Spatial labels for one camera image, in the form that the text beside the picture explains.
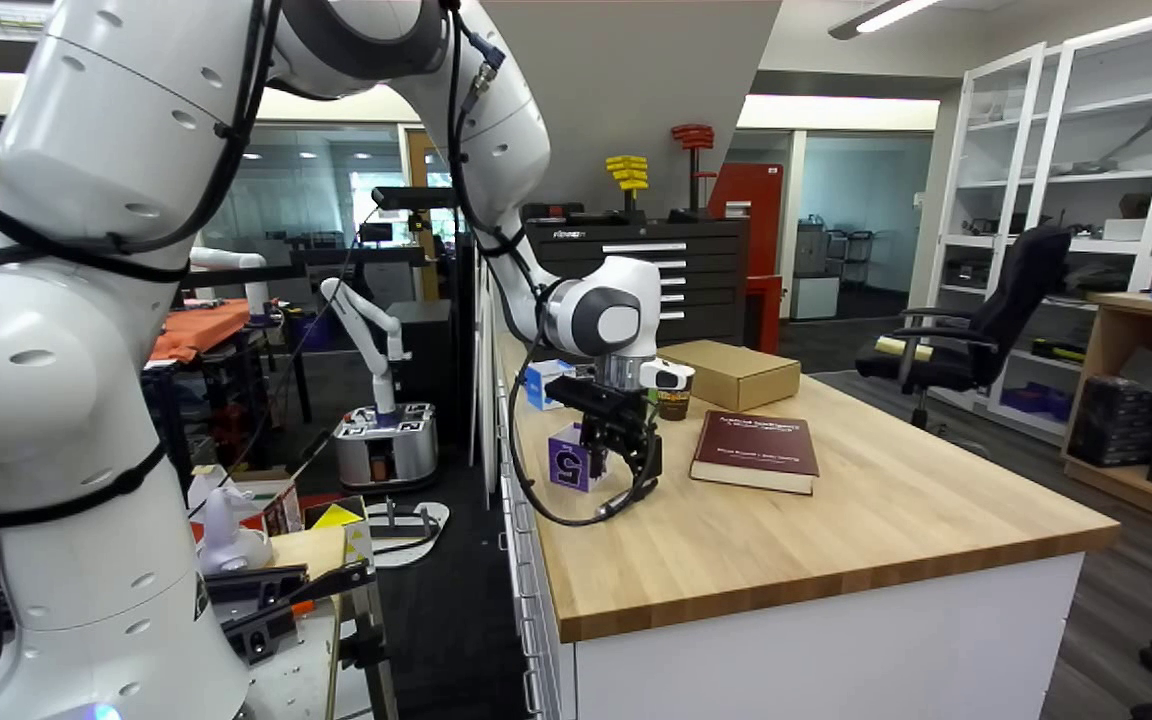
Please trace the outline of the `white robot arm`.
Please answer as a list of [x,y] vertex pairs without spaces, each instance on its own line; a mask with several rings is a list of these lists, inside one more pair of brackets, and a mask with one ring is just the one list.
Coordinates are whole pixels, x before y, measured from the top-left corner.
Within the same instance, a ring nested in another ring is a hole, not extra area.
[[517,334],[634,390],[658,271],[541,267],[549,128],[481,0],[55,0],[0,128],[0,720],[233,720],[139,372],[272,88],[395,88],[454,171]]

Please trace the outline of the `small white robot arm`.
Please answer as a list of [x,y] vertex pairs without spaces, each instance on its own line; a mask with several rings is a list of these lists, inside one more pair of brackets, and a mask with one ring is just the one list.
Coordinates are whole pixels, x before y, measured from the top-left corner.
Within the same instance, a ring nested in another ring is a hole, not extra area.
[[436,406],[395,397],[393,368],[409,360],[399,320],[341,276],[323,276],[319,294],[360,351],[373,383],[373,398],[347,406],[332,426],[341,478],[360,490],[427,478],[438,463]]

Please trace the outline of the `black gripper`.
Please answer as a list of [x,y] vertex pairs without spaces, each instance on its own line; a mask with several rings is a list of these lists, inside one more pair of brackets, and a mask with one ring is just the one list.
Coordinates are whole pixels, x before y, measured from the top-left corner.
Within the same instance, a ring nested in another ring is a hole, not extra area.
[[615,390],[591,381],[560,374],[549,381],[549,397],[579,413],[579,442],[591,453],[591,470],[605,470],[609,456],[626,463],[633,484],[609,499],[609,516],[653,496],[658,476],[658,435],[643,390]]

